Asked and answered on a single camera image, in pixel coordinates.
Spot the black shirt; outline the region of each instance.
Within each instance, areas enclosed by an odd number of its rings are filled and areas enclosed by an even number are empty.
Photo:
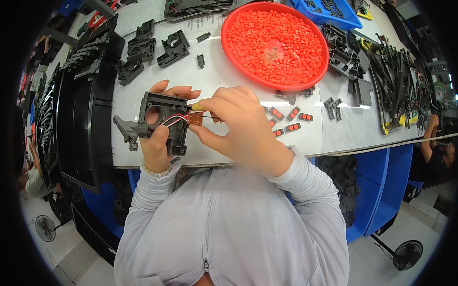
[[[414,147],[412,163],[410,164],[409,180],[417,182],[437,182],[443,179],[447,173],[447,164],[444,161],[444,153],[435,146],[432,155],[426,163],[419,147]]]

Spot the gray plastic housing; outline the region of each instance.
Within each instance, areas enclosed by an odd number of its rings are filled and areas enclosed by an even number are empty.
[[[124,142],[129,143],[129,150],[137,151],[137,138],[150,138],[156,128],[168,117],[174,114],[186,115],[191,110],[186,105],[186,99],[180,97],[168,96],[160,93],[145,92],[145,96],[140,104],[138,122],[125,121],[119,116],[113,116],[113,123],[116,124],[121,134],[124,136]],[[149,109],[159,109],[159,120],[149,125],[146,122],[146,114]],[[169,156],[186,155],[185,138],[188,130],[188,123],[180,120],[169,127],[169,138],[167,139],[167,153]]]

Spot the standing fan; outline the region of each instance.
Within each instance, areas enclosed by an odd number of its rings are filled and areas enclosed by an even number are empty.
[[[56,229],[60,225],[55,226],[54,222],[45,215],[40,215],[35,220],[35,229],[37,230],[38,236],[46,242],[51,242],[56,237]]]
[[[384,244],[380,239],[375,235],[371,234],[371,237],[375,239],[379,244],[375,243],[378,247],[386,249],[393,257],[388,256],[388,254],[382,249],[383,253],[390,259],[393,260],[393,265],[397,270],[407,270],[412,268],[421,255],[423,254],[423,245],[418,240],[409,240],[398,246],[396,251],[392,251],[386,244]]]

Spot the hand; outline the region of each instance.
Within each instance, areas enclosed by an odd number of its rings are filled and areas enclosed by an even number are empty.
[[[29,143],[29,151],[32,152],[36,148],[35,138],[32,137],[32,140]]]
[[[230,129],[226,136],[219,136],[204,126],[190,125],[203,144],[275,177],[288,170],[294,154],[275,139],[264,108],[249,87],[221,87],[198,105],[226,122]]]
[[[439,117],[438,117],[436,114],[431,114],[429,124],[430,124],[432,127],[437,127],[437,126],[439,126]]]
[[[165,90],[169,85],[169,80],[164,80],[156,83],[150,92],[162,93],[186,99],[198,98],[201,94],[200,90],[191,91],[191,86],[175,86]],[[150,109],[145,116],[148,124],[154,124],[159,119],[158,110]],[[150,138],[140,138],[140,146],[142,147],[143,156],[148,169],[153,172],[163,172],[169,167],[172,156],[168,156],[165,143],[169,137],[169,129],[166,126],[159,126],[153,132]]]

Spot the white jacket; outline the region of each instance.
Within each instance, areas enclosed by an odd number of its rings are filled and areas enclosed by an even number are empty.
[[[331,179],[297,150],[285,174],[194,174],[174,191],[143,169],[114,260],[118,286],[347,285],[345,222]],[[285,196],[291,192],[294,205]]]

